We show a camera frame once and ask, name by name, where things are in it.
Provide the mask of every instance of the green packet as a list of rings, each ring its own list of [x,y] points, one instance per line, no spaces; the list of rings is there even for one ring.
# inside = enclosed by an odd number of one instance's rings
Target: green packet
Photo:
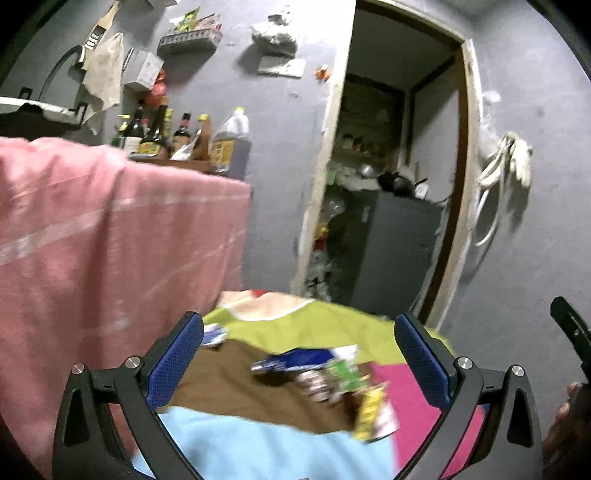
[[[195,10],[191,10],[190,12],[185,13],[180,23],[176,27],[174,27],[174,31],[188,32],[192,30],[191,23],[194,23],[197,20],[197,14],[199,13],[200,8],[201,7],[197,7]]]

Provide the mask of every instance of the pink towel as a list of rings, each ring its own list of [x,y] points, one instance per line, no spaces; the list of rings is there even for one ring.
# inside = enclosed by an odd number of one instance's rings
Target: pink towel
[[[120,365],[240,289],[249,198],[111,147],[0,138],[0,412],[45,476],[72,365]]]
[[[394,438],[398,464],[402,468],[421,446],[439,418],[440,412],[427,403],[408,365],[372,364],[372,374],[375,382],[389,382],[388,400],[394,407],[400,423]],[[484,412],[478,407],[442,478],[458,473],[464,467],[483,421]]]

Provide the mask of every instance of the light blue fabric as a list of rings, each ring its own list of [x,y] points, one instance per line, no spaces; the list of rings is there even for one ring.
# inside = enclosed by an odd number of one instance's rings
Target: light blue fabric
[[[313,434],[182,407],[160,419],[206,480],[392,480],[399,471],[392,437],[363,443],[350,432]],[[133,463],[153,476],[139,453]]]

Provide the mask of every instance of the blue padded grip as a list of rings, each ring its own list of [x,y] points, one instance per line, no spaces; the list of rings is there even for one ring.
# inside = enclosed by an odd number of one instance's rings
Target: blue padded grip
[[[168,404],[202,341],[203,321],[194,314],[150,374],[146,400],[152,410]]]
[[[429,405],[447,409],[450,405],[447,374],[406,316],[396,318],[394,337]]]

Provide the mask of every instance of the yellow label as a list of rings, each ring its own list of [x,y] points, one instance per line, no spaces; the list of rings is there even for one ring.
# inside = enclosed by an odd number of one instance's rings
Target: yellow label
[[[180,150],[185,145],[189,143],[191,139],[189,137],[185,137],[184,135],[175,135],[173,137],[173,151]]]
[[[369,390],[364,396],[357,414],[353,438],[357,440],[371,440],[374,424],[382,407],[385,391],[382,387]]]
[[[234,153],[234,140],[221,140],[213,143],[212,163],[214,165],[229,165]]]
[[[160,145],[154,142],[140,143],[138,153],[145,155],[156,155],[160,151]]]

